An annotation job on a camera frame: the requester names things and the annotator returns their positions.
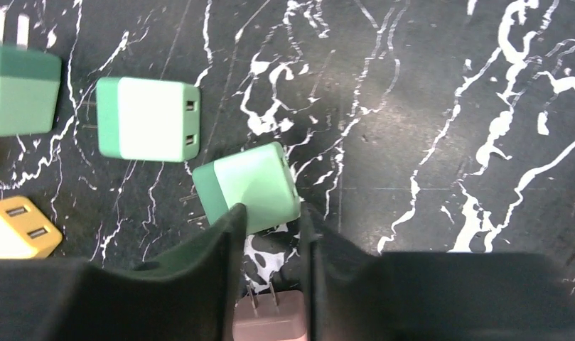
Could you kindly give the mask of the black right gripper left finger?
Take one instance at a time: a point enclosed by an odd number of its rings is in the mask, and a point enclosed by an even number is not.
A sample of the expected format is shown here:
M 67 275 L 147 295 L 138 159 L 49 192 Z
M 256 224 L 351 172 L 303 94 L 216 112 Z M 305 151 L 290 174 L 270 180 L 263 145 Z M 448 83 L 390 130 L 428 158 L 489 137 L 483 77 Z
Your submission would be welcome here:
M 130 270 L 0 260 L 0 340 L 228 340 L 247 211 Z

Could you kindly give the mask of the green usb plug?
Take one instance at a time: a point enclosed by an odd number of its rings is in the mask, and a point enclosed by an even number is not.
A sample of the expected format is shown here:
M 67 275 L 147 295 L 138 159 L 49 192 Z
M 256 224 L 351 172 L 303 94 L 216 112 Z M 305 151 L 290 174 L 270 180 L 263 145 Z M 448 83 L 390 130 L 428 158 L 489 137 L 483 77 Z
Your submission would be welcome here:
M 0 137 L 44 134 L 53 128 L 62 60 L 28 48 L 30 18 L 18 16 L 15 45 L 5 45 L 0 7 Z

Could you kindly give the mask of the mauve plug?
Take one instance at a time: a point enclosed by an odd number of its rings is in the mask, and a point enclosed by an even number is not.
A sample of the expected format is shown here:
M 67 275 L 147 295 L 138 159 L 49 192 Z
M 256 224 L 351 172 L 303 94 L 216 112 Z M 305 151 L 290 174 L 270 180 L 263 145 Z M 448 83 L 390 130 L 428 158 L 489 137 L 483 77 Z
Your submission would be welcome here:
M 301 291 L 256 294 L 250 285 L 238 300 L 232 324 L 234 341 L 308 340 L 305 296 Z

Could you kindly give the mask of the yellow usb plug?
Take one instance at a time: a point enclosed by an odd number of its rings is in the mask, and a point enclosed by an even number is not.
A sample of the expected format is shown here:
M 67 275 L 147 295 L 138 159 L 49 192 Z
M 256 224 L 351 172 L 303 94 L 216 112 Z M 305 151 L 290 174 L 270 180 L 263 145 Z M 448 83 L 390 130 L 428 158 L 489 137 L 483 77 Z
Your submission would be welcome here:
M 42 259 L 62 242 L 59 229 L 24 196 L 0 200 L 0 259 Z

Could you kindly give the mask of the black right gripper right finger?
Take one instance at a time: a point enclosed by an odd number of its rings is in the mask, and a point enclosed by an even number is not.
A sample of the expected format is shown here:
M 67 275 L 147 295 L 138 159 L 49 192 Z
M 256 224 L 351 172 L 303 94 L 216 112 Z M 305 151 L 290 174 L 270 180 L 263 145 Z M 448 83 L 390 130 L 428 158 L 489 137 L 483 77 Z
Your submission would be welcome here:
M 301 206 L 313 340 L 575 340 L 575 302 L 548 258 L 364 252 Z

